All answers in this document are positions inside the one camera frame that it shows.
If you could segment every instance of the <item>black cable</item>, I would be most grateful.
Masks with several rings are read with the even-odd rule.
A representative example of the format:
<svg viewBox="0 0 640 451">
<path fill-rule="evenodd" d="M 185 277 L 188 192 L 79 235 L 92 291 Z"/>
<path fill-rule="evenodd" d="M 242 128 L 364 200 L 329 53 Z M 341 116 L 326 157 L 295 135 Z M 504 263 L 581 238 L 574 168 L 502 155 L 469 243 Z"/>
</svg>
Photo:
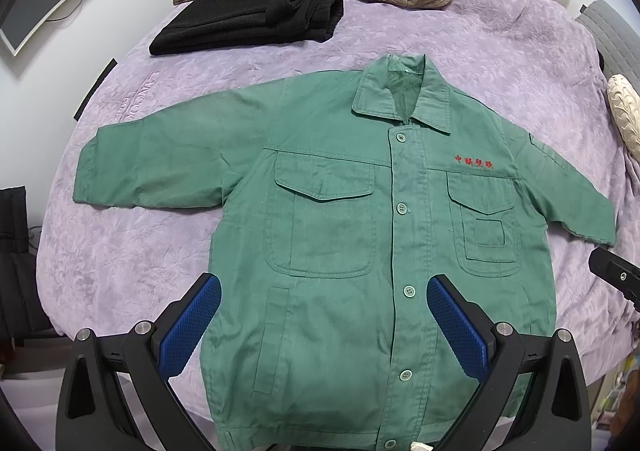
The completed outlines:
<svg viewBox="0 0 640 451">
<path fill-rule="evenodd" d="M 79 7 L 80 5 L 82 5 L 82 0 L 80 0 L 80 1 L 78 2 L 78 4 L 74 7 L 74 9 L 73 9 L 71 12 L 69 12 L 69 14 L 65 15 L 65 17 L 59 17 L 59 18 L 57 18 L 57 19 L 46 19 L 46 20 L 45 20 L 45 23 L 53 23 L 54 21 L 62 21 L 63 19 L 66 19 L 66 18 L 70 17 L 70 16 L 73 14 L 73 12 L 75 12 L 76 10 L 78 10 L 78 7 Z"/>
<path fill-rule="evenodd" d="M 42 229 L 42 225 L 33 225 L 33 227 L 29 227 L 29 228 L 27 229 L 27 232 L 29 233 L 29 246 L 30 246 L 32 249 L 34 249 L 34 250 L 36 250 L 36 251 L 37 251 L 37 249 L 38 249 L 38 248 L 37 248 L 33 243 L 31 243 L 31 241 L 32 241 L 32 240 L 34 240 L 34 238 L 35 238 L 35 234 L 32 234 L 32 233 L 31 233 L 31 230 L 32 230 L 32 229 Z"/>
</svg>

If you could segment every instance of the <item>green work jacket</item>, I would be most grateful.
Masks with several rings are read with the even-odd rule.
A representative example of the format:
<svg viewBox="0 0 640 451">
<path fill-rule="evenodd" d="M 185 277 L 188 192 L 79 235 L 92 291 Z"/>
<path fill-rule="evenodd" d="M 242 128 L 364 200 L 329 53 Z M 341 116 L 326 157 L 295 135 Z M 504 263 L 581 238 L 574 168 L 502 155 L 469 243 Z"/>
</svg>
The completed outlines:
<svg viewBox="0 0 640 451">
<path fill-rule="evenodd" d="M 101 127 L 74 200 L 223 205 L 209 260 L 222 304 L 200 362 L 229 451 L 439 439 L 478 383 L 431 316 L 429 278 L 446 274 L 495 322 L 551 335 L 547 222 L 610 245 L 616 235 L 584 176 L 423 55 Z"/>
</svg>

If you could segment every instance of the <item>cream cushion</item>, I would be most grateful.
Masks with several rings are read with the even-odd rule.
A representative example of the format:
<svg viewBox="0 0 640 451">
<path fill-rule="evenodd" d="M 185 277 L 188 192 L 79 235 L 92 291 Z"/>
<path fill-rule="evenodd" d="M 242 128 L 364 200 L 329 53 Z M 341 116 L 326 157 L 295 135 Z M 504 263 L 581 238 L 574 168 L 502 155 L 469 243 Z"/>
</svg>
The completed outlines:
<svg viewBox="0 0 640 451">
<path fill-rule="evenodd" d="M 616 75 L 609 79 L 607 85 L 609 106 L 613 119 L 618 125 L 622 140 L 633 157 L 640 161 L 640 97 L 626 80 L 625 76 Z"/>
</svg>

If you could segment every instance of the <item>purple blanket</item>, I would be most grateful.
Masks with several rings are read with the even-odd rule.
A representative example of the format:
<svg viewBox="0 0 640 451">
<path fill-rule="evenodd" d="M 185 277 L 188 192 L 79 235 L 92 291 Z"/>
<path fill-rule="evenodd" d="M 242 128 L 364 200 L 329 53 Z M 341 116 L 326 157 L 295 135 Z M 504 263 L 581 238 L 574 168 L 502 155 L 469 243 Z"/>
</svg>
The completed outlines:
<svg viewBox="0 0 640 451">
<path fill-rule="evenodd" d="M 386 53 L 426 53 L 451 84 L 555 148 L 612 200 L 615 250 L 640 263 L 640 166 L 623 148 L 607 110 L 606 80 L 593 38 L 554 2 L 453 0 L 444 11 L 411 11 L 347 0 L 344 18 L 324 44 L 153 58 L 148 44 L 160 27 L 92 97 L 53 183 L 38 253 L 38 291 L 54 325 L 70 336 L 85 326 L 106 335 L 154 319 L 206 271 L 210 236 L 222 217 L 221 209 L 75 204 L 78 155 L 98 126 L 226 88 L 316 70 L 362 68 Z M 622 294 L 590 274 L 591 243 L 557 226 L 549 228 L 548 240 L 558 327 L 574 333 L 589 383 L 631 351 L 638 316 Z M 185 407 L 208 417 L 198 354 L 199 347 L 172 385 Z"/>
</svg>

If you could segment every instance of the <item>blue gripper pad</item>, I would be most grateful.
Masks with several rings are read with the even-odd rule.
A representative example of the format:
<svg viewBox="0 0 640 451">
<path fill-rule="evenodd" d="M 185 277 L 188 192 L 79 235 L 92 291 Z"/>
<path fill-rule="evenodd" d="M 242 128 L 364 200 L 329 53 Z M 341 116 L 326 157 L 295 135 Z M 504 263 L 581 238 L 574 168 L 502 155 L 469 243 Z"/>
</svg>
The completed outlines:
<svg viewBox="0 0 640 451">
<path fill-rule="evenodd" d="M 462 369 L 482 382 L 489 374 L 486 345 L 442 283 L 427 284 L 427 304 Z"/>
<path fill-rule="evenodd" d="M 212 275 L 160 343 L 158 373 L 164 381 L 182 373 L 221 299 L 220 280 Z"/>
</svg>

